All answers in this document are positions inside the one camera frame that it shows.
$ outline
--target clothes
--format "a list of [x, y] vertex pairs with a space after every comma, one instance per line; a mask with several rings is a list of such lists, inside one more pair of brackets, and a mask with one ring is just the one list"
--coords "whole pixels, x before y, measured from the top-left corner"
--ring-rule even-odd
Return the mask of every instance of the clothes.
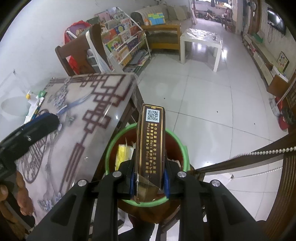
[[155, 224], [141, 222], [141, 225], [118, 235], [118, 241], [149, 241], [155, 228]]

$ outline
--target green bin rim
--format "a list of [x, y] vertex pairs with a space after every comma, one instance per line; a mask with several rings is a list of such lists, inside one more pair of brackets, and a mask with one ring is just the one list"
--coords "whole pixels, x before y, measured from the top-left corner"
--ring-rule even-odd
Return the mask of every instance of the green bin rim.
[[[126, 132], [128, 132], [131, 129], [136, 128], [137, 123], [133, 123], [128, 125], [127, 127], [125, 127], [124, 129], [122, 129], [120, 132], [117, 133], [117, 135], [113, 138], [113, 140], [111, 141], [108, 149], [107, 149], [107, 153], [106, 153], [106, 157], [105, 157], [105, 171], [106, 171], [106, 175], [109, 174], [109, 158], [110, 158], [110, 154], [111, 151], [115, 145], [115, 143], [118, 141], [118, 139], [125, 134]], [[172, 138], [175, 139], [175, 141], [178, 143], [178, 146], [181, 149], [182, 152], [182, 156], [183, 156], [183, 171], [189, 171], [188, 167], [190, 166], [189, 164], [189, 159], [188, 159], [188, 153], [187, 153], [187, 149], [184, 148], [182, 142], [180, 141], [180, 139], [170, 130], [165, 129], [165, 132], [168, 133]], [[166, 197], [162, 197], [158, 200], [155, 201], [151, 201], [151, 202], [141, 202], [141, 203], [136, 203], [134, 200], [123, 200], [126, 203], [135, 206], [135, 207], [155, 207], [158, 205], [161, 205], [163, 203], [165, 203], [166, 201], [168, 201], [168, 199]]]

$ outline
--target human hand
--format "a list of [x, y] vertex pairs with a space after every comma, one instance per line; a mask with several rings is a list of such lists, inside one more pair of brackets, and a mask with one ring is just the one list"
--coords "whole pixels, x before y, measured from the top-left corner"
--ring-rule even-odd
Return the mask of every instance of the human hand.
[[[33, 213], [33, 203], [29, 197], [28, 190], [25, 186], [25, 181], [19, 171], [16, 172], [16, 184], [18, 186], [17, 192], [17, 204], [20, 207], [20, 212], [23, 215], [32, 215]], [[8, 196], [8, 189], [5, 185], [0, 185], [0, 211], [2, 215], [9, 221], [15, 222], [15, 217], [11, 214], [11, 212], [6, 208], [2, 201], [6, 200]]]

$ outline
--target cushion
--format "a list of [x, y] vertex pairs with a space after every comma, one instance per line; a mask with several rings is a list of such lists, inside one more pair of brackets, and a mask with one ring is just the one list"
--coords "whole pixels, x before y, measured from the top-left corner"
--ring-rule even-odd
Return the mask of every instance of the cushion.
[[174, 7], [167, 5], [168, 8], [168, 18], [169, 20], [178, 20]]
[[187, 19], [184, 9], [181, 6], [175, 5], [174, 9], [175, 9], [175, 12], [176, 12], [176, 15], [177, 15], [177, 18], [179, 21], [183, 21], [183, 20]]
[[165, 17], [165, 20], [168, 20], [168, 9], [167, 9], [166, 5], [164, 5], [164, 4], [159, 4], [159, 6], [160, 6], [161, 9], [162, 9], [162, 13], [163, 13], [163, 15], [164, 15], [164, 17]]
[[135, 12], [141, 14], [142, 20], [144, 22], [145, 19], [148, 19], [148, 14], [149, 13], [154, 13], [155, 14], [155, 13], [158, 13], [158, 12], [162, 12], [163, 15], [165, 16], [166, 13], [163, 11], [164, 6], [165, 5], [163, 5], [163, 4], [159, 4], [159, 5], [155, 5], [155, 6], [151, 6], [151, 7], [142, 8], [142, 9], [139, 9], [139, 10], [137, 10]]
[[183, 10], [184, 10], [184, 12], [185, 12], [185, 14], [186, 14], [186, 17], [187, 18], [191, 18], [191, 14], [190, 14], [190, 12], [188, 11], [188, 7], [186, 6], [186, 5], [182, 5], [182, 6], [180, 6], [181, 8], [183, 8]]

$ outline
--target pearl string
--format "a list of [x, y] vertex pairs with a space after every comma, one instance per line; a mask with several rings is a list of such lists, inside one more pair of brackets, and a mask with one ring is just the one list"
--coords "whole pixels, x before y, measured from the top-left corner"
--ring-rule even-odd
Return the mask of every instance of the pearl string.
[[255, 155], [268, 155], [268, 154], [274, 154], [274, 153], [285, 153], [285, 152], [289, 152], [289, 151], [296, 151], [296, 146], [294, 147], [290, 147], [290, 148], [283, 148], [283, 149], [277, 149], [277, 150], [269, 150], [269, 151], [257, 151], [257, 152], [248, 152], [248, 153], [241, 153], [238, 154], [234, 157], [231, 157], [229, 159], [227, 159], [227, 161], [232, 160], [234, 158], [240, 157], [240, 156], [255, 156]]
[[246, 175], [246, 176], [241, 176], [241, 177], [235, 177], [235, 178], [232, 178], [231, 180], [242, 179], [242, 178], [246, 178], [246, 177], [259, 176], [259, 175], [263, 175], [263, 174], [266, 174], [266, 173], [269, 173], [269, 172], [274, 172], [274, 171], [280, 170], [282, 168], [283, 168], [283, 166], [277, 167], [277, 168], [273, 168], [273, 169], [268, 170], [268, 171], [265, 171], [265, 172], [259, 172], [259, 173], [256, 173], [256, 174], [251, 174], [251, 175]]

